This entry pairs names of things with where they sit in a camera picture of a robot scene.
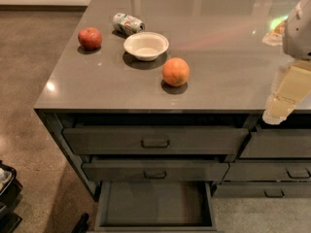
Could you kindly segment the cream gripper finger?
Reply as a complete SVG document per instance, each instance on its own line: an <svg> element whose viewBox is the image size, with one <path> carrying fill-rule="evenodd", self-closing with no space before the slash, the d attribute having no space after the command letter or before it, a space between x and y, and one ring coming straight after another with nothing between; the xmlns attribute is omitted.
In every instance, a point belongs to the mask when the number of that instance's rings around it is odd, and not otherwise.
<svg viewBox="0 0 311 233"><path fill-rule="evenodd" d="M311 93L311 64L292 64L281 69L271 90L262 119L267 124L280 124Z"/></svg>

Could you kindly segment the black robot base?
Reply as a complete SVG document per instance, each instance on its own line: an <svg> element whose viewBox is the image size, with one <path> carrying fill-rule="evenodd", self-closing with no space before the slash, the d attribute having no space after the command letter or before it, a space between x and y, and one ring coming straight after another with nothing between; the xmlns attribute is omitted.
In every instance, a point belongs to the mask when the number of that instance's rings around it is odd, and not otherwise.
<svg viewBox="0 0 311 233"><path fill-rule="evenodd" d="M17 171L0 162L0 233L15 233L21 224L22 218L15 213L21 191Z"/></svg>

